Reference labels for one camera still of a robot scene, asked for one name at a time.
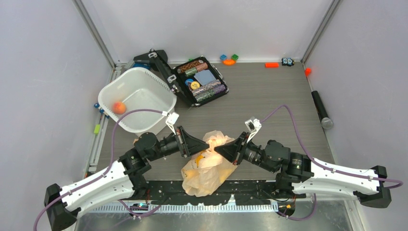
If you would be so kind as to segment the translucent plastic bag banana print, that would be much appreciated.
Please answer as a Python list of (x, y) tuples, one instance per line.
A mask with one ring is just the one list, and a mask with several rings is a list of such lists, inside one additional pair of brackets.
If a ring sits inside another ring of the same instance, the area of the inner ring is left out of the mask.
[(189, 196), (213, 194), (237, 168), (215, 151), (215, 147), (234, 141), (234, 138), (214, 130), (206, 133), (203, 141), (209, 148), (194, 154), (181, 169), (182, 188)]

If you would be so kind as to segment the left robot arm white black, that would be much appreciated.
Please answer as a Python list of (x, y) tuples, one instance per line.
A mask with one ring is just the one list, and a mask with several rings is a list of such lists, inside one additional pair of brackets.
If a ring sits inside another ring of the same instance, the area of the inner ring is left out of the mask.
[(75, 183), (47, 187), (44, 206), (51, 230), (69, 228), (78, 218), (105, 203), (147, 195), (148, 183), (143, 174), (152, 167), (151, 161), (180, 153), (189, 157), (209, 145), (189, 135), (179, 126), (175, 133), (158, 140), (153, 133), (143, 133), (134, 147), (105, 169)]

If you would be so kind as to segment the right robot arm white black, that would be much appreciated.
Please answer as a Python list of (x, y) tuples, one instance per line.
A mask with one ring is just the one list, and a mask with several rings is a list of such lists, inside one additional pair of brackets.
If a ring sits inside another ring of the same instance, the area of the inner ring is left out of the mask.
[(337, 166), (292, 152), (275, 140), (269, 140), (262, 147), (248, 138), (248, 134), (242, 133), (236, 140), (215, 147), (215, 151), (233, 165), (247, 161), (274, 173), (273, 196), (334, 195), (358, 200), (361, 205), (372, 208), (387, 208), (392, 201), (390, 190), (384, 187), (383, 181), (377, 180), (386, 175), (383, 166), (370, 169)]

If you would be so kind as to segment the orange fake peach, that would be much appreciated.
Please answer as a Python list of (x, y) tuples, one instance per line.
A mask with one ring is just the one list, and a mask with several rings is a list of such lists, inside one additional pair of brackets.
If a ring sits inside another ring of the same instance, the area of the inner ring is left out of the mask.
[(115, 102), (112, 105), (112, 111), (115, 114), (122, 115), (126, 112), (127, 107), (123, 102)]

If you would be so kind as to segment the black poker chip case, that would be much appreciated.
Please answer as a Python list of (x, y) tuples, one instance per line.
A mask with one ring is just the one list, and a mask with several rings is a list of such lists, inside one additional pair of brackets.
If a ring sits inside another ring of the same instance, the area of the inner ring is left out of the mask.
[(171, 92), (191, 107), (200, 107), (229, 92), (221, 73), (204, 56), (171, 67), (164, 50), (151, 49), (133, 61), (136, 67), (159, 72)]

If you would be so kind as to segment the white plastic basin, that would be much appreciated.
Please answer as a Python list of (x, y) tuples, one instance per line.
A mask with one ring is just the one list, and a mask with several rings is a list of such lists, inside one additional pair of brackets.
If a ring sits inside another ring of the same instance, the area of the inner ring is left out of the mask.
[[(113, 111), (113, 105), (122, 102), (125, 112), (137, 109), (152, 109), (174, 112), (176, 96), (168, 85), (156, 74), (142, 67), (125, 71), (106, 85), (98, 95), (98, 104), (103, 112), (115, 122), (121, 117)], [(119, 122), (125, 131), (138, 136), (145, 132), (158, 134), (166, 127), (165, 116), (154, 112), (135, 112)]]

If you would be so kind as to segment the green toy cube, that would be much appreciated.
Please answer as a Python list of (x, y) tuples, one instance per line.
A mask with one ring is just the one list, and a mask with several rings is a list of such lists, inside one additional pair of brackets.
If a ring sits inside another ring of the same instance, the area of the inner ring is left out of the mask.
[(239, 56), (237, 54), (233, 54), (231, 56), (231, 59), (234, 60), (234, 61), (237, 61), (239, 59)]

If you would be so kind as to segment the blue toy cube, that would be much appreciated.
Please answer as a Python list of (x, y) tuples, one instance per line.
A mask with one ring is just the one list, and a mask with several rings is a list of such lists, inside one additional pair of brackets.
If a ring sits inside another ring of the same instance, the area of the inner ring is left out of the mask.
[(226, 55), (222, 54), (222, 55), (220, 56), (220, 60), (224, 61), (224, 60), (226, 60), (226, 59), (227, 59), (227, 56), (226, 56)]

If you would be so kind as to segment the orange block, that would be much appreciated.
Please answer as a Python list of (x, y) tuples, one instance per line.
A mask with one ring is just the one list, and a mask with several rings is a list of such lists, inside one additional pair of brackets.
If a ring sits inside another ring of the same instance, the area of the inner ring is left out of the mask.
[(273, 63), (265, 63), (265, 68), (278, 68), (280, 66), (279, 63), (273, 62)]

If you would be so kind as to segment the green clip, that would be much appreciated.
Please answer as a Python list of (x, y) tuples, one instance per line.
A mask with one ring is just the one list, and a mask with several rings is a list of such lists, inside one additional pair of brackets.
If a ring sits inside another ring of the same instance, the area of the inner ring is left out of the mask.
[(100, 125), (100, 124), (95, 125), (93, 133), (94, 133), (95, 135), (99, 134), (100, 129), (101, 129), (101, 125)]

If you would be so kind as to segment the black microphone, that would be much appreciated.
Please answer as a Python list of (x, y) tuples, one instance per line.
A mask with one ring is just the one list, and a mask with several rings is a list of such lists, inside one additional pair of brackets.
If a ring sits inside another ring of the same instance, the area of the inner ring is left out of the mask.
[(331, 129), (333, 127), (333, 121), (328, 116), (328, 113), (320, 97), (319, 92), (314, 90), (311, 92), (311, 95), (320, 119), (321, 126), (324, 129)]

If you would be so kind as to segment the small toy car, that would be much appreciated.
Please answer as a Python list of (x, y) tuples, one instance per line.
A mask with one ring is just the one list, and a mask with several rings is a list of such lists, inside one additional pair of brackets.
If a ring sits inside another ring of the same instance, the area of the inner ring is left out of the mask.
[(293, 66), (295, 63), (294, 59), (292, 58), (282, 58), (281, 59), (281, 64), (282, 66)]

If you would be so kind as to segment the orange corner piece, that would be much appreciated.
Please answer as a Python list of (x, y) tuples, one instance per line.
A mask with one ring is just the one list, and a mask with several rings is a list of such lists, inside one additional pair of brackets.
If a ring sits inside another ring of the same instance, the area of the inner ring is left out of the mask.
[(306, 68), (305, 69), (305, 76), (308, 77), (311, 74), (311, 72), (312, 72), (311, 68)]

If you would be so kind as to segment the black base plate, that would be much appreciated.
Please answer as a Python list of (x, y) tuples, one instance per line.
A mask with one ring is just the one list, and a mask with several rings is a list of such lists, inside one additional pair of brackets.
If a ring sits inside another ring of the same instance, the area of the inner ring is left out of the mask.
[(304, 193), (295, 195), (289, 187), (279, 189), (275, 180), (226, 180), (212, 194), (202, 197), (188, 195), (182, 183), (181, 180), (151, 180), (127, 199), (153, 205), (225, 205), (231, 199), (236, 205), (269, 205), (306, 198)]

